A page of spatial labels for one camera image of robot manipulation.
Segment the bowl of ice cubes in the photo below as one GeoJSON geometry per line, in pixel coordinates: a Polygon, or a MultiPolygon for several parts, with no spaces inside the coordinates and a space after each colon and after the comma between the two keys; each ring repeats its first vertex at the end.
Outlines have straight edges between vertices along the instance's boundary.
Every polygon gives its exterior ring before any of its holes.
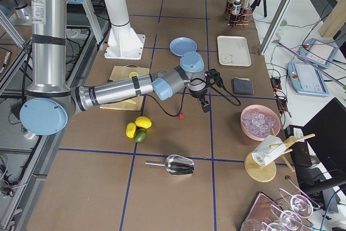
{"type": "Polygon", "coordinates": [[[253,140],[263,141],[268,135],[272,135],[273,130],[275,135],[280,132],[279,117],[263,105],[250,105],[244,108],[240,118],[244,133],[253,140]]]}

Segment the blue plate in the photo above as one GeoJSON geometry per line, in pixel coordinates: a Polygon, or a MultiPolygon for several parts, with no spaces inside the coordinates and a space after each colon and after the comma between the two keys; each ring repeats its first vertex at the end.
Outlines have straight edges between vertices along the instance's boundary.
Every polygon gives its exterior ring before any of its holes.
{"type": "Polygon", "coordinates": [[[182,57],[189,51],[197,50],[197,43],[186,37],[175,38],[170,44],[169,49],[177,56],[182,57]]]}

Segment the metal scoop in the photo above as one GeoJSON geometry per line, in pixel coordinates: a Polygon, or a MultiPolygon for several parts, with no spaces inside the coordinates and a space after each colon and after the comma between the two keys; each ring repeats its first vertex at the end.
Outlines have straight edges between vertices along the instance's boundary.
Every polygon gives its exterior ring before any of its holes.
{"type": "Polygon", "coordinates": [[[192,174],[195,170],[193,160],[176,154],[168,156],[165,162],[146,161],[145,164],[164,166],[166,171],[172,175],[192,174]]]}

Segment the white tray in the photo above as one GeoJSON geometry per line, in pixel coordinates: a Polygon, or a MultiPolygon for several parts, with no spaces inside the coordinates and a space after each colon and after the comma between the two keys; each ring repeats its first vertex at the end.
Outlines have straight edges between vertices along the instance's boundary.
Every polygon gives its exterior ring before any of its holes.
{"type": "Polygon", "coordinates": [[[218,61],[221,65],[244,66],[251,65],[246,38],[241,36],[218,36],[218,61]]]}

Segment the blue cable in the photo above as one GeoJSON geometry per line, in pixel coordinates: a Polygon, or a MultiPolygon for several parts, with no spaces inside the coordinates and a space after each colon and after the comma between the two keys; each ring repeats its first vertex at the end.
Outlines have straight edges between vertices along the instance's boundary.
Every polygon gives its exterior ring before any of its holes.
{"type": "Polygon", "coordinates": [[[335,191],[334,194],[332,195],[332,197],[330,198],[329,202],[328,202],[327,208],[326,208],[326,210],[325,210],[325,214],[324,214],[323,219],[322,219],[320,231],[322,231],[322,227],[323,227],[325,218],[327,217],[327,213],[328,213],[329,207],[330,207],[330,205],[331,205],[331,201],[333,200],[333,198],[335,197],[335,195],[336,195],[340,190],[342,190],[342,189],[338,189],[337,191],[335,191]]]}

